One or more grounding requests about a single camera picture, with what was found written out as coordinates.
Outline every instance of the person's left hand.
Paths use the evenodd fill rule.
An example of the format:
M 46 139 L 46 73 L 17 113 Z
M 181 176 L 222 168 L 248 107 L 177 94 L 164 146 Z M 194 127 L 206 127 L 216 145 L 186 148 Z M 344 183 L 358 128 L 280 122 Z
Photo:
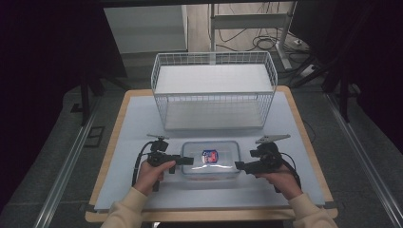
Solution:
M 153 167 L 147 161 L 143 161 L 140 166 L 139 177 L 133 187 L 148 196 L 152 192 L 154 183 L 163 181 L 163 171 L 173 167 L 175 163 L 175 161 L 169 161 L 158 167 Z

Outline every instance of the floor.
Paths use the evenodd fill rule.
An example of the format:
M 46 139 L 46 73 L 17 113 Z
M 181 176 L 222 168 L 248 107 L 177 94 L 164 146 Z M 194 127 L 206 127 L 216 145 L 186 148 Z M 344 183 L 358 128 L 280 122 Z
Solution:
M 262 4 L 254 5 L 220 5 L 220 11 L 240 13 L 240 9 L 257 12 Z M 206 5 L 189 6 L 189 51 L 208 51 L 208 26 Z M 287 9 L 279 6 L 278 10 Z M 274 4 L 269 10 L 277 11 Z M 263 34 L 276 37 L 276 30 L 263 29 Z M 223 42 L 217 34 L 217 44 L 236 50 L 252 48 L 252 40 L 260 33 L 260 29 L 248 29 L 231 41 Z M 222 31 L 223 40 L 228 40 L 237 34 L 236 31 Z M 298 67 L 307 57 L 306 46 L 293 45 L 296 38 L 289 36 L 287 45 L 293 54 L 290 59 L 293 67 Z M 278 84 L 287 86 L 301 77 L 294 75 L 294 71 L 285 72 L 274 49 L 269 50 L 278 70 Z M 123 55 L 128 78 L 122 82 L 133 88 L 150 88 L 149 75 L 151 73 L 155 53 Z M 376 184 L 369 178 L 369 173 L 363 165 L 362 158 L 357 154 L 343 124 L 337 118 L 327 94 L 324 94 L 320 85 L 325 75 L 292 89 L 298 111 L 305 123 L 305 128 L 311 143 L 317 153 L 322 171 L 332 192 L 338 209 L 335 221 L 339 227 L 399 227 L 393 224 L 387 213 L 387 205 L 376 190 Z M 79 152 L 77 162 L 69 174 L 65 190 L 58 194 L 60 202 L 56 203 L 48 223 L 34 226 L 38 215 L 47 204 L 48 194 L 57 180 L 59 170 L 68 157 L 71 146 L 74 144 L 81 130 L 81 113 L 71 112 L 74 104 L 81 102 L 79 88 L 72 89 L 66 94 L 64 109 L 59 120 L 49 135 L 35 164 L 14 193 L 9 204 L 0 217 L 0 227 L 99 227 L 100 223 L 85 221 L 86 210 L 90 210 L 88 201 L 101 166 L 108 139 L 111 135 L 114 122 L 119 112 L 125 91 L 120 87 L 103 81 L 106 94 L 101 98 L 91 97 L 91 103 L 98 101 L 96 116 L 92 123 L 93 135 L 102 137 L 87 137 L 83 149 Z M 393 196 L 394 202 L 403 204 L 403 157 L 388 138 L 363 113 L 355 98 L 349 100 L 349 117 L 347 125 L 353 129 L 359 139 L 359 147 L 364 150 L 372 163 L 372 169 L 382 179 L 383 187 Z M 284 221 L 284 227 L 292 227 L 291 221 Z

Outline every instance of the sleeve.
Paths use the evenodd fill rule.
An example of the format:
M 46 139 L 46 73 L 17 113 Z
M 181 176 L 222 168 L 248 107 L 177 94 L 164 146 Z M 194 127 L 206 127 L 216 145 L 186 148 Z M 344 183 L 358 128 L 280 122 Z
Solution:
M 116 201 L 112 204 L 106 221 L 101 227 L 141 227 L 143 221 L 142 210 L 146 200 L 147 197 L 143 193 L 133 187 L 130 188 L 127 195 L 121 201 Z
M 324 209 L 316 207 L 307 194 L 302 194 L 289 200 L 291 207 L 296 214 L 296 220 L 293 222 L 295 228 L 335 228 L 337 225 L 330 218 Z

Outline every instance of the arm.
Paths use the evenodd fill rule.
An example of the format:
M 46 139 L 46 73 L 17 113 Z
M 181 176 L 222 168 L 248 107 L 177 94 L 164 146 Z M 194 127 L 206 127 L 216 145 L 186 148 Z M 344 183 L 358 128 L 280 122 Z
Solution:
M 316 207 L 311 202 L 308 195 L 302 192 L 296 180 L 291 175 L 290 170 L 284 165 L 277 173 L 256 174 L 255 176 L 257 178 L 266 178 L 270 183 L 274 184 L 288 200 L 296 214 L 296 220 L 293 222 L 294 227 L 337 227 L 327 212 L 324 209 Z
M 121 201 L 112 204 L 102 227 L 141 227 L 143 222 L 141 213 L 147 196 L 152 192 L 152 186 L 156 181 L 162 181 L 163 171 L 174 165 L 175 161 L 169 161 L 158 167 L 152 167 L 144 161 L 137 182 Z

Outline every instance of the metal rail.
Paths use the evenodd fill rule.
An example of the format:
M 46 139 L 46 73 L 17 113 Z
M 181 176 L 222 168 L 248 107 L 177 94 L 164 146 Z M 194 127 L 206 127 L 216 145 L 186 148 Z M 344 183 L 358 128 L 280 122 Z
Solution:
M 46 199 L 44 206 L 42 207 L 42 210 L 39 213 L 39 216 L 36 219 L 35 224 L 33 225 L 34 228 L 49 227 L 50 222 L 53 219 L 54 213 L 57 209 L 57 206 L 59 205 L 60 199 L 66 189 L 66 185 L 71 176 L 71 172 L 73 171 L 73 168 L 78 160 L 78 157 L 80 156 L 84 142 L 86 141 L 86 136 L 89 132 L 89 129 L 92 126 L 92 123 L 94 122 L 100 101 L 101 101 L 100 97 L 94 98 L 89 120 L 86 122 L 86 125 L 80 128 L 78 136 L 67 155 L 65 163 L 60 169 L 56 181 L 53 183 L 53 186 L 48 194 L 48 198 Z
M 379 197 L 386 213 L 392 221 L 394 227 L 403 227 L 403 214 L 400 206 L 396 199 L 393 197 L 389 187 L 382 180 L 370 157 L 367 155 L 365 148 L 362 146 L 358 137 L 356 136 L 354 130 L 349 123 L 346 123 L 343 117 L 338 111 L 338 105 L 336 98 L 332 95 L 327 94 L 326 98 L 336 116 L 336 119 L 341 126 L 341 130 L 344 132 L 350 146 L 352 147 L 361 167 L 363 168 L 368 180 L 370 181 L 373 189 L 375 190 L 377 196 Z

